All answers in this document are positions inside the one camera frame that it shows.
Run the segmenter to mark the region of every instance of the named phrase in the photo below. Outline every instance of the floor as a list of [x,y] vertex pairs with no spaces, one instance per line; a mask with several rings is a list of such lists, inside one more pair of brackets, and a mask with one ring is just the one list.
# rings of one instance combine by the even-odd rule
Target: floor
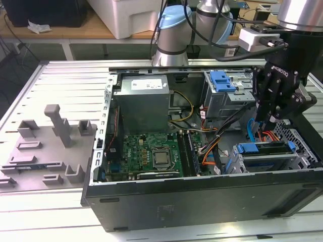
[[[148,59],[149,56],[149,45],[146,44],[109,44],[107,47],[108,56],[104,56],[101,44],[74,44],[72,50],[77,60]],[[59,44],[33,44],[30,49],[42,61],[65,60],[64,52]],[[199,58],[210,58],[206,46],[201,47]],[[6,113],[37,65],[38,62],[26,51],[25,47],[21,48],[18,56],[13,56],[8,62],[0,64],[0,118]],[[323,80],[322,58],[313,73]]]

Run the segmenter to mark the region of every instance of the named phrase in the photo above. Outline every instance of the table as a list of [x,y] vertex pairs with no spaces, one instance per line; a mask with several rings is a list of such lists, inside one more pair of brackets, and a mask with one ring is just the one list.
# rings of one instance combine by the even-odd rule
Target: table
[[[189,65],[201,68],[264,63],[264,60],[259,59],[234,63],[209,59],[189,61]],[[81,119],[90,119],[98,125],[107,73],[109,68],[121,66],[150,68],[151,63],[148,60],[95,60],[40,65],[0,121],[0,165],[7,160],[16,143],[19,135],[17,127],[21,120],[32,118],[40,126],[51,125],[41,108],[46,104],[59,104],[62,117],[68,118],[71,125]],[[306,89],[322,102],[322,85],[313,75],[310,75],[309,80]],[[319,113],[320,107],[314,106],[308,110],[306,118],[312,120]],[[261,237],[259,235],[272,236],[274,238],[270,241],[274,242],[323,240],[323,197],[288,218],[106,233],[92,210],[81,207],[81,193],[82,189],[66,189],[1,194],[1,241],[57,242],[72,239],[77,242],[153,242],[199,239],[215,242],[258,241],[258,237]]]
[[[259,3],[248,2],[250,9],[256,9]],[[249,10],[241,10],[241,16]],[[255,11],[249,11],[246,13],[245,18],[252,20]],[[277,22],[275,16],[270,16],[269,21],[274,23]],[[12,31],[24,42],[24,43],[52,43],[60,44],[64,50],[66,60],[74,60],[74,55],[71,50],[71,44],[103,44],[104,54],[107,54],[106,44],[149,44],[152,31],[146,31],[132,35],[126,39],[115,39],[110,30],[101,21],[98,15],[92,11],[89,11],[87,19],[82,27],[80,28],[67,28],[67,27],[52,27],[51,32],[35,34],[27,27],[14,27],[10,22]],[[239,39],[239,33],[241,26],[237,25],[235,33],[228,38],[228,45],[237,44]],[[7,28],[4,21],[4,14],[0,15],[0,35],[3,37],[5,42],[14,44],[15,52],[19,53],[16,48],[19,41],[14,38],[10,30]]]

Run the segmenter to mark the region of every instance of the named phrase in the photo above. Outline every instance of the blue drive bay latch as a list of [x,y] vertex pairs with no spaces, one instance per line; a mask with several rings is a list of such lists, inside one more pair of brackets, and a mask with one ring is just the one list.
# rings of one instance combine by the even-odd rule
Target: blue drive bay latch
[[235,92],[236,88],[231,84],[230,77],[223,71],[210,72],[211,81],[217,92]]

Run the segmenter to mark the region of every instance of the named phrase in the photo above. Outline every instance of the white container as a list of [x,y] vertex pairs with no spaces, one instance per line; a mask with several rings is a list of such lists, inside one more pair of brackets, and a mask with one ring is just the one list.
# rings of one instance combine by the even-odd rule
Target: white container
[[88,0],[116,39],[155,29],[162,0]]

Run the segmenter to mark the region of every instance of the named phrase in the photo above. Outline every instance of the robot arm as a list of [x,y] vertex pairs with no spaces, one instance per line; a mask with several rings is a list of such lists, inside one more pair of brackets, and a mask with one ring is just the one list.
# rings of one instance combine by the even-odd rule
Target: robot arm
[[253,25],[239,36],[248,51],[285,43],[286,48],[265,56],[264,68],[255,67],[253,95],[256,121],[263,130],[275,128],[277,119],[298,114],[316,104],[305,90],[307,76],[323,49],[323,1],[284,0],[279,25]]
[[[222,39],[232,21],[225,0],[202,0],[196,14],[192,14],[186,5],[187,0],[184,8],[172,6],[162,14],[154,66],[188,65],[187,45],[202,41],[195,35],[196,30],[203,36],[212,35],[212,42],[209,40],[211,47]],[[250,53],[233,57],[213,54],[221,62],[265,55],[266,65],[254,68],[252,93],[257,105],[255,120],[263,123],[262,130],[272,130],[276,120],[302,113],[316,103],[315,97],[304,87],[323,49],[322,9],[323,0],[284,0],[278,25],[265,22],[241,30],[239,46]],[[195,31],[192,31],[188,20],[193,23]]]

